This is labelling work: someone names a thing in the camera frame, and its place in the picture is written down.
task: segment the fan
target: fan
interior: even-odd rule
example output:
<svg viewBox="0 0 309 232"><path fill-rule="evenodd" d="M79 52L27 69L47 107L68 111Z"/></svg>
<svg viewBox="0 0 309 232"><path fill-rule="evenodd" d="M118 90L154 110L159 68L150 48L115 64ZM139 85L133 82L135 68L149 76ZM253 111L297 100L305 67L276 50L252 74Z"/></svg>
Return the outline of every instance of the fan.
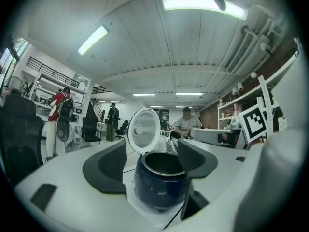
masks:
<svg viewBox="0 0 309 232"><path fill-rule="evenodd" d="M2 88L1 98L3 104L5 103L5 98L7 95L18 95L21 96L24 93L23 82L16 76L12 76L7 79Z"/></svg>

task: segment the gray shirt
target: gray shirt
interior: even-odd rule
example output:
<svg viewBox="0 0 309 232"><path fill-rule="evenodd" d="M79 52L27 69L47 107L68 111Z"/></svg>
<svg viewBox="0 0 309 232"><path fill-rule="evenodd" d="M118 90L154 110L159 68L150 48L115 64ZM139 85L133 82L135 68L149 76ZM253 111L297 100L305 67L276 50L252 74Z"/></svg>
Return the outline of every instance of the gray shirt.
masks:
<svg viewBox="0 0 309 232"><path fill-rule="evenodd" d="M191 119L188 121L183 120L182 117L178 119L175 123L175 128L181 131L188 131L191 128L196 128L200 125L201 122L199 121L199 118L196 115L191 115Z"/></svg>

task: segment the bag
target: bag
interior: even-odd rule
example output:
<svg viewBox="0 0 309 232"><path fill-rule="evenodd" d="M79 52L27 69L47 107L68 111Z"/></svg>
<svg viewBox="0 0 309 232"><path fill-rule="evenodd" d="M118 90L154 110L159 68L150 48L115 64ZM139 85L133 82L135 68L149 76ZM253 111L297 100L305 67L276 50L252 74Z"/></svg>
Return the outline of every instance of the bag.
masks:
<svg viewBox="0 0 309 232"><path fill-rule="evenodd" d="M64 97L60 101L60 104L57 108L58 117L71 119L74 112L73 99L68 97L66 93L63 93Z"/></svg>
<svg viewBox="0 0 309 232"><path fill-rule="evenodd" d="M117 130L118 129L118 120L119 120L119 110L115 107L113 107L114 114L112 115L112 129Z"/></svg>
<svg viewBox="0 0 309 232"><path fill-rule="evenodd" d="M60 141L65 142L69 138L69 124L72 117L74 106L73 99L63 93L64 97L57 107L58 119L56 123L56 133Z"/></svg>

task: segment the person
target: person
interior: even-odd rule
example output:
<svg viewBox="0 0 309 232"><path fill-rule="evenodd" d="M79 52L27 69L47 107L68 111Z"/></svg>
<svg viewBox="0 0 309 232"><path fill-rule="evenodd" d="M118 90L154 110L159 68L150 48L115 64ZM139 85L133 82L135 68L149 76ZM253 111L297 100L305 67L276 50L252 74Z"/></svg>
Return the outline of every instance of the person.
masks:
<svg viewBox="0 0 309 232"><path fill-rule="evenodd" d="M183 116L175 123L174 131L180 134L181 138L186 138L191 128L202 128L202 124L196 115L191 114L191 109L185 107Z"/></svg>
<svg viewBox="0 0 309 232"><path fill-rule="evenodd" d="M116 108L116 104L112 103L107 115L107 127L106 127L106 141L113 142L115 140L115 128L112 124L115 120L119 119L119 110Z"/></svg>
<svg viewBox="0 0 309 232"><path fill-rule="evenodd" d="M56 135L56 123L58 119L57 108L60 105L60 102L65 97L70 97L70 89L65 87L63 92L57 93L51 103L50 106L52 110L48 117L48 122L46 124L46 151L47 151L47 160L50 160L54 157L54 147L56 147L56 154L58 156L64 155L66 153L66 148L64 142L60 141Z"/></svg>

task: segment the black office chair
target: black office chair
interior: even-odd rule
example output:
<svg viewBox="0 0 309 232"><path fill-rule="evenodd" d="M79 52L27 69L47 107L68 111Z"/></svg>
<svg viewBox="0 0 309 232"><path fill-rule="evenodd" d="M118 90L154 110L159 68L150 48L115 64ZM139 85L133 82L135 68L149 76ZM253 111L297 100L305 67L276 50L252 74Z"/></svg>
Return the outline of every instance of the black office chair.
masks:
<svg viewBox="0 0 309 232"><path fill-rule="evenodd" d="M121 138L124 139L124 137L122 137L122 136L125 134L126 128L127 128L128 124L129 124L129 121L128 121L128 120L125 120L124 123L122 124L122 126L120 127L120 129L117 129L117 130L115 131L116 134L117 134L115 137L119 138L119 140L120 140Z"/></svg>
<svg viewBox="0 0 309 232"><path fill-rule="evenodd" d="M100 142L101 143L101 132L97 130L96 118L83 118L82 127L82 138L84 142Z"/></svg>
<svg viewBox="0 0 309 232"><path fill-rule="evenodd" d="M43 165L43 121L27 98L8 95L0 114L0 148L7 178L16 185Z"/></svg>

